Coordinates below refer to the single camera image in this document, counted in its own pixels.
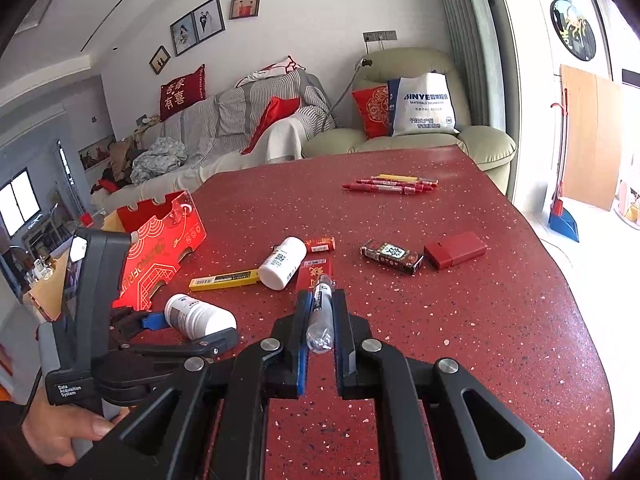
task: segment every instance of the white pill bottle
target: white pill bottle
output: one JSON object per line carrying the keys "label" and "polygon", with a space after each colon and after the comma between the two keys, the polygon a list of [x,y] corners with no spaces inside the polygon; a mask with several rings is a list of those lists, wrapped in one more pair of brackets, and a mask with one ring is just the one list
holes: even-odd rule
{"label": "white pill bottle", "polygon": [[220,332],[225,328],[237,328],[234,315],[218,306],[175,294],[164,308],[166,322],[189,339],[199,339]]}
{"label": "white pill bottle", "polygon": [[286,238],[258,268],[260,281],[272,290],[282,290],[305,259],[306,245],[298,238]]}

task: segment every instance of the red speckled table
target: red speckled table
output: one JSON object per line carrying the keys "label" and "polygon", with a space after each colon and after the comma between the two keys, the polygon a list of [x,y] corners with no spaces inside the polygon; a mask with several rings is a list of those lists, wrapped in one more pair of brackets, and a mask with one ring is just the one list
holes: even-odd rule
{"label": "red speckled table", "polygon": [[[399,196],[348,192],[341,184],[379,173],[433,176],[436,192]],[[154,310],[191,278],[257,268],[287,236],[333,235],[334,277],[350,311],[405,355],[460,361],[503,403],[580,470],[611,471],[613,412],[604,370],[560,270],[527,221],[455,146],[313,158],[220,173],[193,195],[207,238]],[[475,231],[478,260],[416,276],[360,256],[368,238],[422,250],[427,240]],[[261,284],[193,294],[230,310],[240,351],[291,314],[295,278],[281,292]],[[173,341],[175,332],[151,336]],[[331,354],[312,354],[306,394],[272,400],[266,478],[376,478],[373,403],[343,402]]]}

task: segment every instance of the crumpled cloth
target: crumpled cloth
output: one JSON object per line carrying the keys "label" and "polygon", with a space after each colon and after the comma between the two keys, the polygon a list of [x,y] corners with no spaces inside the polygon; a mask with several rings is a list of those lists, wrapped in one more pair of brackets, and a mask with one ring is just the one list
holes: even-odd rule
{"label": "crumpled cloth", "polygon": [[177,170],[187,160],[187,149],[180,140],[159,137],[145,153],[133,161],[131,181],[139,186],[156,176]]}

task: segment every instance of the wooden board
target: wooden board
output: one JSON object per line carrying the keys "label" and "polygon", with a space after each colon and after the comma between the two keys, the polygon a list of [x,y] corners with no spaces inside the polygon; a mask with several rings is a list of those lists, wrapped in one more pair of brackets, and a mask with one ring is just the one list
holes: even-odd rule
{"label": "wooden board", "polygon": [[569,109],[564,195],[608,211],[622,158],[622,88],[566,65],[561,75]]}
{"label": "wooden board", "polygon": [[69,250],[66,250],[55,262],[55,269],[48,280],[38,280],[31,290],[25,294],[29,301],[44,316],[52,321],[60,315],[62,304],[62,290],[65,286],[66,261]]}

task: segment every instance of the human hand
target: human hand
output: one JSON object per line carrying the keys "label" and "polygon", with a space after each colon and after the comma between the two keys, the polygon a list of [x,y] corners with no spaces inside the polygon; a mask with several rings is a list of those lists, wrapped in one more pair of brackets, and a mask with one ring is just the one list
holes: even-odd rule
{"label": "human hand", "polygon": [[45,464],[72,466],[77,459],[71,448],[72,438],[101,440],[129,413],[121,408],[111,422],[77,406],[51,406],[40,388],[22,424],[22,433],[33,452]]}

